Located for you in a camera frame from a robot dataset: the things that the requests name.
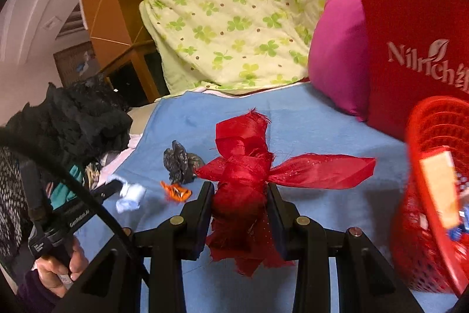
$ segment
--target orange candy wrapper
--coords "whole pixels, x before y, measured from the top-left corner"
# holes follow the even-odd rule
[[[164,181],[159,183],[166,191],[166,198],[174,202],[186,202],[192,195],[192,191],[180,186],[177,183],[168,185]]]

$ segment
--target black clamp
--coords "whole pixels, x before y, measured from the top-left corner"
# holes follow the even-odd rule
[[[331,308],[329,257],[337,264],[341,313],[423,313],[410,290],[358,227],[345,233],[300,216],[269,184],[267,213],[275,246],[285,260],[298,260],[293,313]]]
[[[205,247],[214,186],[205,182],[198,199],[157,228],[131,235],[140,257],[150,257],[149,311],[186,313],[182,260],[197,260]],[[88,265],[53,313],[140,312],[142,279],[112,237]]]

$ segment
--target red plastic basket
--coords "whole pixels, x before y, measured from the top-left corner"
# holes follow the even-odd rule
[[[440,96],[421,101],[407,125],[407,144],[411,174],[391,226],[395,269],[412,289],[460,296],[468,284],[467,246],[446,234],[419,160],[423,152],[446,145],[456,170],[469,175],[469,103]]]

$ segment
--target black cable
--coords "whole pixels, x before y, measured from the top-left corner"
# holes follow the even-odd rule
[[[127,235],[124,233],[122,227],[117,220],[107,211],[102,205],[100,205],[91,194],[86,191],[83,186],[70,175],[70,173],[64,169],[63,166],[57,164],[47,153],[42,152],[36,146],[23,140],[19,136],[15,135],[9,129],[0,126],[0,146],[9,147],[12,151],[15,151],[23,156],[26,156],[36,162],[37,165],[44,168],[51,174],[60,177],[62,182],[75,193],[101,220],[107,224],[116,235],[123,247],[125,248],[128,256],[133,260],[135,266],[139,270],[142,279],[145,284],[149,286],[149,273],[141,261],[137,251],[135,250],[132,242],[129,240]]]

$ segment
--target red ribbon bow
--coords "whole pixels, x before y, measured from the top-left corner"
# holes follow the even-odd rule
[[[251,276],[263,263],[285,264],[273,245],[266,214],[266,185],[350,189],[373,175],[376,160],[347,155],[302,154],[271,167],[266,130],[269,119],[250,111],[219,122],[215,143],[221,157],[196,170],[218,181],[213,197],[213,233],[207,245],[214,261],[234,258],[239,273]]]

